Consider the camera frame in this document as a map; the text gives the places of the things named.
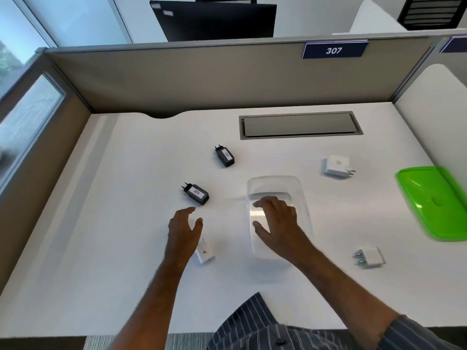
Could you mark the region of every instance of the hand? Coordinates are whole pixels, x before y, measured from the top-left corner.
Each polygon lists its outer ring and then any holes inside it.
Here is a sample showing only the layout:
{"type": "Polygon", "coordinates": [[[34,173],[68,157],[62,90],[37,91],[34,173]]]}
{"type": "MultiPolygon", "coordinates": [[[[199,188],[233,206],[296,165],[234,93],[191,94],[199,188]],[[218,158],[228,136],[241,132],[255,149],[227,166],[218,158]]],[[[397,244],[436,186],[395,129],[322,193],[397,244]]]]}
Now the hand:
{"type": "Polygon", "coordinates": [[[169,240],[165,247],[164,262],[179,266],[181,271],[195,253],[203,229],[201,217],[196,220],[193,230],[190,229],[188,216],[193,211],[193,207],[179,210],[169,221],[169,240]]]}
{"type": "Polygon", "coordinates": [[[263,208],[270,233],[258,221],[253,221],[256,234],[282,258],[295,266],[303,264],[315,247],[296,223],[296,211],[275,196],[265,196],[253,203],[263,208]]]}

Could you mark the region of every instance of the green tray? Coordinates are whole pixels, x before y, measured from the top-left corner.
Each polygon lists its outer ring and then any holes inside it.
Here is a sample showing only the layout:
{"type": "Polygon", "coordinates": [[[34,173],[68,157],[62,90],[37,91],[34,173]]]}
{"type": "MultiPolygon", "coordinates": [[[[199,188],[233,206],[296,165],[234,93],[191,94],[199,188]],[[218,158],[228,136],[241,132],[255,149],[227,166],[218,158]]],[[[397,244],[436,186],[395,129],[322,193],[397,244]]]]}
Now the green tray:
{"type": "Polygon", "coordinates": [[[431,235],[467,240],[467,198],[445,168],[406,168],[396,177],[431,235]]]}

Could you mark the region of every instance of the desk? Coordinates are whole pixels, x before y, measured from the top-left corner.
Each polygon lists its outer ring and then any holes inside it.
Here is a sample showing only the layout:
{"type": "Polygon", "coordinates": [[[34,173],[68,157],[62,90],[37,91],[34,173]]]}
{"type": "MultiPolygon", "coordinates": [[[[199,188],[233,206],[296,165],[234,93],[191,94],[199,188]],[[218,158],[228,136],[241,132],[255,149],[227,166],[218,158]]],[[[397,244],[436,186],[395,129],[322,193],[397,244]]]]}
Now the desk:
{"type": "Polygon", "coordinates": [[[261,175],[300,179],[313,243],[371,293],[425,326],[467,325],[466,243],[429,239],[394,178],[430,164],[391,103],[92,115],[0,297],[0,336],[116,334],[162,259],[169,219],[193,205],[183,182],[210,194],[193,218],[204,218],[216,259],[190,260],[171,333],[215,331],[257,291],[279,322],[344,328],[298,270],[253,256],[246,184],[261,175]],[[239,137],[239,115],[348,110],[363,135],[239,137]],[[350,157],[355,176],[324,176],[330,154],[350,157]],[[353,253],[372,246],[387,264],[363,270],[353,253]]]}

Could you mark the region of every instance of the white power adapter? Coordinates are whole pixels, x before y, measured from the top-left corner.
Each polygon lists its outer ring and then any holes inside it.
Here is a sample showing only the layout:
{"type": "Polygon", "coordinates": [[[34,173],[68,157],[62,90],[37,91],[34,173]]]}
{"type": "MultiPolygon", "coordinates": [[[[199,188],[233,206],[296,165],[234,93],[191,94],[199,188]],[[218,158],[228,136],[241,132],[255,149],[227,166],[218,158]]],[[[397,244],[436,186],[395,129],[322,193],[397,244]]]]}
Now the white power adapter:
{"type": "Polygon", "coordinates": [[[386,260],[384,260],[378,247],[359,249],[355,253],[355,256],[359,258],[358,263],[363,266],[375,267],[386,264],[386,260]]]}
{"type": "Polygon", "coordinates": [[[195,253],[201,264],[204,264],[208,260],[211,260],[212,258],[214,258],[214,255],[213,253],[211,253],[211,249],[207,246],[204,238],[201,238],[199,240],[195,253]]]}
{"type": "Polygon", "coordinates": [[[353,175],[355,171],[350,168],[350,160],[348,157],[332,155],[326,158],[326,168],[324,172],[329,175],[348,177],[353,175]]]}

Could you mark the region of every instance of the striped shirt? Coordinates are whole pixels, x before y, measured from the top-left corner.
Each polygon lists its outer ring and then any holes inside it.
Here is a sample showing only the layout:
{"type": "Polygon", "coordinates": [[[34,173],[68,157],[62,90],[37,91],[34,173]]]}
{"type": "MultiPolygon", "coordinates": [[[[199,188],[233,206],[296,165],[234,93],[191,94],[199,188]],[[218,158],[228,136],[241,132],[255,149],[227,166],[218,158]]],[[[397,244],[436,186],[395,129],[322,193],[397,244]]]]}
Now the striped shirt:
{"type": "MultiPolygon", "coordinates": [[[[341,350],[347,346],[326,330],[278,324],[259,293],[242,304],[214,333],[207,350],[341,350]]],[[[461,350],[401,316],[383,335],[381,350],[461,350]]]]}

